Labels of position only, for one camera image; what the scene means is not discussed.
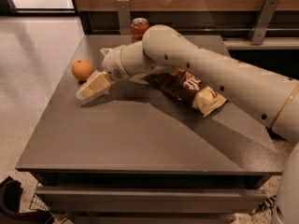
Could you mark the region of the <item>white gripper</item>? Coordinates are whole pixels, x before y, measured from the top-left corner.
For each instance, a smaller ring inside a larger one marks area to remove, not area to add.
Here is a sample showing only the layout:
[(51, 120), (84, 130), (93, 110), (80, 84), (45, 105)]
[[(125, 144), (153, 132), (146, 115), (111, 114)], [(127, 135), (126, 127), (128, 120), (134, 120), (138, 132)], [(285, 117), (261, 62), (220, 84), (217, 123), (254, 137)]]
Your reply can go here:
[(95, 94), (108, 94), (113, 81), (127, 80), (131, 76), (125, 70), (121, 61), (121, 52), (124, 45), (116, 48), (101, 48), (100, 53), (104, 56), (102, 66), (105, 71), (94, 71), (87, 81), (78, 89), (76, 97), (86, 100)]

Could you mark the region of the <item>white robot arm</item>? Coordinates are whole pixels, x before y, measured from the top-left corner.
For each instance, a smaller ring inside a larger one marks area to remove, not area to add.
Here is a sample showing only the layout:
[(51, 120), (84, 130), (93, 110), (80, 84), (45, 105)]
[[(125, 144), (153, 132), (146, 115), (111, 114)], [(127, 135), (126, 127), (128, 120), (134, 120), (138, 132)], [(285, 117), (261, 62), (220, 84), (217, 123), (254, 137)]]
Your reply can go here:
[(280, 180), (271, 224), (298, 223), (298, 80), (196, 46), (166, 25), (154, 25), (140, 41), (109, 50), (102, 66), (102, 72), (93, 72), (78, 89), (79, 99), (107, 93), (113, 83), (139, 74), (182, 68), (272, 132), (294, 143)]

